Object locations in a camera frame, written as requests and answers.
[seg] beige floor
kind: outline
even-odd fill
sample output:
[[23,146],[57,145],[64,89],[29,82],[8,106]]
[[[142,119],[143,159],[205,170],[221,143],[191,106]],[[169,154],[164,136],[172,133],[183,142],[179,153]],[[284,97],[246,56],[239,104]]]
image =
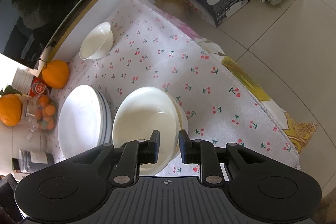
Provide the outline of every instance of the beige floor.
[[251,0],[220,27],[191,26],[218,43],[297,122],[320,124],[300,157],[323,194],[336,186],[336,0]]

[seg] cream bowl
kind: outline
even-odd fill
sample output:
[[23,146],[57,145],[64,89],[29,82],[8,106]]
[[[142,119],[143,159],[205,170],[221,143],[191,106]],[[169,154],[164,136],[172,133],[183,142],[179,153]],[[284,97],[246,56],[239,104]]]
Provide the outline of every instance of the cream bowl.
[[120,105],[115,116],[112,140],[118,148],[125,142],[146,139],[160,131],[157,163],[140,166],[140,175],[153,176],[166,167],[176,152],[179,117],[170,97],[162,90],[147,86],[133,91]]
[[111,24],[103,22],[95,27],[84,39],[79,50],[79,57],[85,59],[100,59],[106,56],[113,46]]

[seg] orange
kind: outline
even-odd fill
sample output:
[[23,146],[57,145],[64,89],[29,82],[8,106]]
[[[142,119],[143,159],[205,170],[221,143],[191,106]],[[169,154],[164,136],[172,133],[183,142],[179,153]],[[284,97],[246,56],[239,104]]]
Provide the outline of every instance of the orange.
[[35,111],[35,118],[36,118],[36,120],[41,120],[42,118],[43,118],[43,114],[42,114],[42,110],[41,109],[37,109],[36,111]]
[[46,107],[47,105],[50,104],[50,99],[49,99],[48,96],[42,94],[42,95],[39,96],[38,102],[39,102],[41,107]]
[[53,89],[62,89],[67,84],[70,71],[67,63],[54,60],[44,65],[42,78]]
[[22,103],[15,94],[6,94],[0,97],[0,121],[12,127],[21,120]]
[[47,117],[51,117],[56,113],[56,108],[53,105],[48,105],[43,109],[43,113],[45,113]]
[[54,129],[55,128],[55,122],[51,117],[45,117],[43,118],[43,124],[46,124],[46,127],[43,126],[44,129]]

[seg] small orange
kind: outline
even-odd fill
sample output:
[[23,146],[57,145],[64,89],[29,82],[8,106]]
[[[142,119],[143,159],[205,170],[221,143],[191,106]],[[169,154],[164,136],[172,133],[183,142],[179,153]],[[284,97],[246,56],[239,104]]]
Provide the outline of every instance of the small orange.
[[40,108],[38,108],[36,111],[35,111],[35,118],[36,120],[41,120],[43,118],[43,114],[42,114],[42,110]]
[[42,111],[42,114],[44,117],[51,117],[55,113],[56,113],[56,108],[53,105],[46,106]]
[[46,107],[47,105],[50,104],[50,99],[48,96],[42,94],[40,95],[40,97],[38,98],[38,102],[40,104],[41,107]]
[[51,130],[51,129],[55,128],[55,122],[54,122],[54,120],[51,117],[45,117],[45,118],[43,118],[43,123],[44,122],[48,123],[46,129]]

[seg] tablecloth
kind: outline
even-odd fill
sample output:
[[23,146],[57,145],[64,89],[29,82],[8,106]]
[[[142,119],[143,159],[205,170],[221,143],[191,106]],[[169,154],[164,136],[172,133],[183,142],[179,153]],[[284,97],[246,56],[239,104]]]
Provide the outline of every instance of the tablecloth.
[[[181,105],[191,139],[204,139],[225,147],[236,142],[286,165],[299,168],[299,156],[260,102],[214,56],[197,45],[157,11],[139,0],[125,0],[107,18],[115,42],[100,60],[69,64],[69,82],[52,96],[59,110],[69,93],[79,85],[99,89],[115,115],[128,94],[143,86],[169,93]],[[63,160],[57,128],[48,137],[49,151]],[[188,176],[199,166],[184,165],[177,157],[158,175]]]

